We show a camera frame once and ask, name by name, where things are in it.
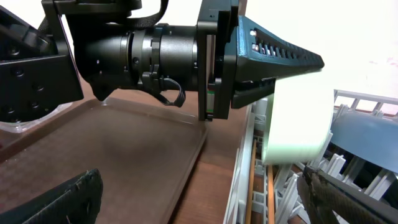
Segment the dark blue plate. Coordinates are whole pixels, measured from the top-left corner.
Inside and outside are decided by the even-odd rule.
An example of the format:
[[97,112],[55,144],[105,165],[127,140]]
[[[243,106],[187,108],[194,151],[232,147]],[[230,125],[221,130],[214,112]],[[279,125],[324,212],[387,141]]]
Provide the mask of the dark blue plate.
[[365,161],[397,172],[397,122],[371,114],[347,112],[331,125],[331,142]]

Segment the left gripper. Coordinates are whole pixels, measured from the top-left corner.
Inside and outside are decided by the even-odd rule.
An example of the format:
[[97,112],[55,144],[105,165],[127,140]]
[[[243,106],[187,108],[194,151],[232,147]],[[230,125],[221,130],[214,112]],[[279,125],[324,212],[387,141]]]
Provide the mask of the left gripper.
[[160,22],[167,10],[130,18],[96,12],[74,18],[74,53],[80,75],[98,100],[114,90],[146,92],[181,107],[198,93],[201,120],[227,119],[236,71],[237,1],[203,1],[194,26]]

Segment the wooden chopstick short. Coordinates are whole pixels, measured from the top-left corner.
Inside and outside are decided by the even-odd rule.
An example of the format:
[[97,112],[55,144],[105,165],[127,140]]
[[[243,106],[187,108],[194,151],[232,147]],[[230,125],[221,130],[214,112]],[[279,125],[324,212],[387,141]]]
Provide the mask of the wooden chopstick short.
[[257,145],[257,141],[253,140],[252,152],[251,152],[251,163],[250,163],[250,170],[249,170],[248,197],[247,197],[246,213],[245,213],[245,221],[244,221],[245,224],[251,223],[252,195],[253,195],[255,160],[256,160],[256,145]]

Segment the mint green bowl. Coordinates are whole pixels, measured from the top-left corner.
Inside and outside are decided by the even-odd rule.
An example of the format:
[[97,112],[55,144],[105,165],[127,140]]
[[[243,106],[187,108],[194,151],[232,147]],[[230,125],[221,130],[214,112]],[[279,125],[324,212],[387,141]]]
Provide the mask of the mint green bowl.
[[261,159],[265,165],[314,160],[330,132],[334,89],[321,73],[278,78],[267,97]]

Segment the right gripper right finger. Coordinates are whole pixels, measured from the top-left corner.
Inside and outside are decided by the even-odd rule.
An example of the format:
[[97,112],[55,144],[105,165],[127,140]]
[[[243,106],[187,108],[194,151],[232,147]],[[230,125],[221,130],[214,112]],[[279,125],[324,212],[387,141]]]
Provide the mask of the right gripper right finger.
[[397,223],[397,210],[326,174],[306,166],[297,190],[311,223]]

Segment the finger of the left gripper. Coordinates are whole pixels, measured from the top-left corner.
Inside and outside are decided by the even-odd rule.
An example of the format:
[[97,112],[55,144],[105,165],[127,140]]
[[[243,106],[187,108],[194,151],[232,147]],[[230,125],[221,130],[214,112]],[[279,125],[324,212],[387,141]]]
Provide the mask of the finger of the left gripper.
[[275,78],[265,78],[259,81],[235,82],[231,108],[240,109],[274,93]]
[[291,44],[245,16],[236,28],[237,82],[300,75],[321,70],[322,57]]

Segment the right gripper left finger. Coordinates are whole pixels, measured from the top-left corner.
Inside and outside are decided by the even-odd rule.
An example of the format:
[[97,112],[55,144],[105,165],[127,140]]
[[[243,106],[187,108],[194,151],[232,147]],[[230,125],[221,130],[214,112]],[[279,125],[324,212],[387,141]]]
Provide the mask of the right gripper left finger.
[[88,170],[3,212],[1,223],[95,223],[102,195],[99,170]]

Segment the wooden chopstick long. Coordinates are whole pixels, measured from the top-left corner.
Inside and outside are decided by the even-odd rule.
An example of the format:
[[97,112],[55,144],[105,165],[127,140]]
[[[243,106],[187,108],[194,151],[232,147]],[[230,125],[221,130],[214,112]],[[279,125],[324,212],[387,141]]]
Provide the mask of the wooden chopstick long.
[[267,166],[267,210],[268,210],[268,224],[275,223],[274,211],[274,178],[273,166]]

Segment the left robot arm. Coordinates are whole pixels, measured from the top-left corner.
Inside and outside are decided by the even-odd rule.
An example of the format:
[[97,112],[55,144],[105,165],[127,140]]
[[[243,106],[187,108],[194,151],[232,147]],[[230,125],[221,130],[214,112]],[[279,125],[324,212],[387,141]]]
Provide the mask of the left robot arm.
[[227,119],[273,94],[278,78],[321,70],[320,55],[288,43],[247,17],[237,1],[203,1],[194,26],[133,18],[140,1],[47,0],[38,29],[1,9],[1,121],[40,119],[83,98],[80,82],[105,100],[139,90],[181,107],[198,93],[201,120]]

